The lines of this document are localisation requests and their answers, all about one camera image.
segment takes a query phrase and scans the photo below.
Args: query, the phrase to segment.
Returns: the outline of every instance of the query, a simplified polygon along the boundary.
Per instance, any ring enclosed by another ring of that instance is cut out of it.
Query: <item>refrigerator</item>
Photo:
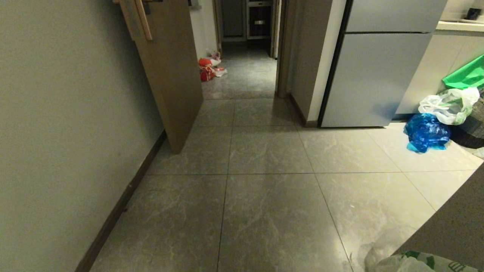
[[[318,123],[390,124],[446,0],[347,0]]]

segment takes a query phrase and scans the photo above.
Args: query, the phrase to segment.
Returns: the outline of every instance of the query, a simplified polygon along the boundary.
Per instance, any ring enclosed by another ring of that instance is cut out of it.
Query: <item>door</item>
[[[347,32],[433,32],[447,0],[350,0]]]
[[[181,152],[203,96],[188,2],[118,0],[173,152]]]
[[[346,34],[322,127],[392,121],[432,34]]]

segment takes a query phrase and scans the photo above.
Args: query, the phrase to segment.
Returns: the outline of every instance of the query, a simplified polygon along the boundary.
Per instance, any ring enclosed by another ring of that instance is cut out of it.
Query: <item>trash bag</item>
[[[446,125],[463,124],[472,112],[472,106],[479,100],[476,87],[465,90],[450,89],[438,95],[429,95],[420,102],[420,113],[431,113]]]
[[[433,254],[407,251],[378,263],[376,272],[479,272],[479,270]]]
[[[404,133],[409,140],[407,149],[419,153],[425,153],[429,148],[445,150],[451,137],[449,126],[430,113],[415,114],[405,125]]]
[[[442,81],[448,88],[461,90],[470,87],[484,88],[484,55],[444,77]]]

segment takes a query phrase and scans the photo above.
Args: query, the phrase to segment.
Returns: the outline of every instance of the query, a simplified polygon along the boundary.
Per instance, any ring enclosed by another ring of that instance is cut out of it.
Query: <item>green plastic bag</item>
[[[462,66],[442,80],[448,88],[484,88],[484,55]]]

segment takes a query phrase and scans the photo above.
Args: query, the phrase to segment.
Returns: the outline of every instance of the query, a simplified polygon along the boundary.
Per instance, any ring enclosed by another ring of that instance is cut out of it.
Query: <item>wooden door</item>
[[[179,153],[203,101],[188,1],[115,1],[138,48],[171,149]]]

